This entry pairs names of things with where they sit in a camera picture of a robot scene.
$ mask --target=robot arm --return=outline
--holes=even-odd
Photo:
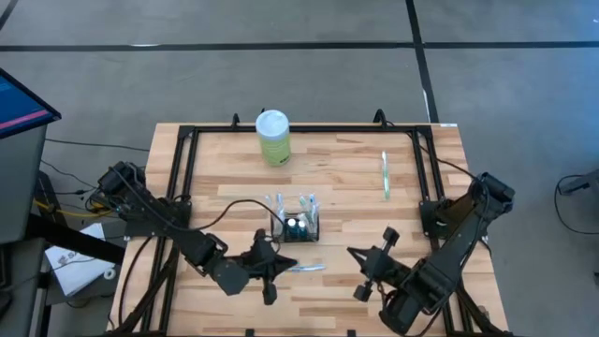
[[[277,298],[274,278],[297,264],[295,259],[279,256],[272,249],[264,229],[259,229],[250,251],[240,256],[225,256],[228,249],[213,234],[188,228],[191,201],[155,198],[145,187],[144,172],[130,163],[117,163],[99,180],[99,190],[112,209],[125,221],[143,221],[157,236],[173,240],[185,260],[196,271],[210,277],[227,295],[239,294],[250,278],[263,279],[264,303]]]
[[[492,220],[511,211],[513,197],[513,189],[485,173],[473,181],[461,198],[429,202],[427,207],[421,207],[423,225],[445,227],[446,243],[420,259],[413,268],[388,255],[400,237],[390,227],[383,235],[386,242],[382,249],[375,246],[368,250],[347,248],[360,265],[360,272],[367,277],[354,297],[367,301],[373,284],[394,287],[383,300],[379,317],[391,330],[404,335],[419,312],[433,315],[447,303],[458,288],[461,271],[476,242],[487,232]]]

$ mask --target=monitor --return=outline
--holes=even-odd
[[[58,111],[0,68],[0,139],[59,119]]]

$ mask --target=wooden tabletop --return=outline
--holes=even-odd
[[[178,128],[177,124],[159,124],[155,130],[146,176],[148,188],[156,197],[164,196],[167,191]],[[432,125],[432,130],[437,156],[467,169],[458,128]],[[191,188],[190,226],[210,222],[235,199],[264,200],[266,195],[280,192],[286,204],[293,205],[300,194],[314,193],[321,202],[320,241],[284,243],[280,254],[297,259],[300,265],[323,263],[326,269],[281,274],[275,280],[278,299],[272,306],[265,306],[260,281],[252,280],[240,295],[227,297],[214,281],[202,278],[181,258],[169,335],[243,335],[246,329],[255,329],[256,335],[346,335],[347,330],[356,330],[358,336],[395,335],[379,320],[381,300],[375,291],[368,303],[352,297],[364,276],[345,249],[381,246],[383,231],[391,226],[401,234],[390,251],[400,262],[412,266],[430,251],[417,210],[421,196],[411,140],[404,134],[390,133],[304,133],[292,134],[291,148],[291,160],[282,167],[272,168],[263,161],[255,134],[202,134]],[[384,200],[383,194],[382,151],[388,155],[389,201]],[[178,191],[183,182],[187,148],[183,153]],[[429,160],[426,154],[424,157],[434,199]],[[444,164],[440,169],[449,198],[465,193],[470,183],[467,176]],[[228,244],[231,255],[236,255],[249,249],[258,228],[270,228],[266,211],[253,204],[239,204],[211,232]],[[127,245],[110,314],[114,322],[117,322],[125,271],[142,241],[136,239]],[[148,244],[132,273],[125,294],[126,313],[147,288],[154,244],[155,240]],[[463,278],[466,289],[489,312],[491,321],[500,329],[507,329],[491,260],[484,247],[476,247]],[[154,328],[158,326],[162,295],[157,298]],[[455,302],[452,309],[458,329]],[[410,334],[419,333],[429,319],[419,315]],[[442,334],[443,319],[439,318],[429,335]]]

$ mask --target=gray floor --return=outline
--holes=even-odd
[[[0,0],[0,5],[7,0]],[[599,39],[596,1],[416,0],[424,41]],[[0,45],[411,40],[395,0],[20,0]],[[491,226],[493,264],[512,331],[599,334],[599,236],[561,227],[553,188],[599,169],[599,49],[427,51],[441,122],[458,123],[471,169],[516,188]],[[63,113],[49,137],[149,147],[157,122],[427,121],[413,50],[0,52],[0,66]],[[48,144],[44,159],[93,182],[122,150]],[[80,188],[51,173],[57,190]],[[596,200],[561,199],[573,227],[599,231]],[[63,198],[66,202],[80,202]],[[52,336],[99,333],[110,301],[52,316]]]

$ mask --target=black tape line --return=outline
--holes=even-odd
[[[2,13],[2,16],[0,16],[0,31],[2,30],[4,25],[7,23],[8,18],[10,18],[10,14],[12,14],[12,11],[15,9],[18,2],[19,2],[19,0],[10,0],[10,2],[8,3],[8,6]]]
[[[412,42],[267,42],[267,43],[196,43],[145,45],[14,45],[0,51],[293,51],[293,50],[392,50],[414,48]]]
[[[408,17],[410,19],[410,27],[412,28],[412,39],[414,40],[414,49],[416,50],[416,61],[418,62],[418,72],[420,73],[420,83],[424,90],[424,100],[427,105],[427,113],[429,122],[439,123],[439,114],[437,113],[437,105],[434,101],[434,93],[432,92],[431,74],[427,66],[427,57],[424,52],[424,44],[422,43],[422,35],[418,26],[418,16],[414,0],[405,0],[405,5],[408,9]]]
[[[425,42],[425,49],[552,49],[599,48],[599,41],[537,41],[537,42]]]

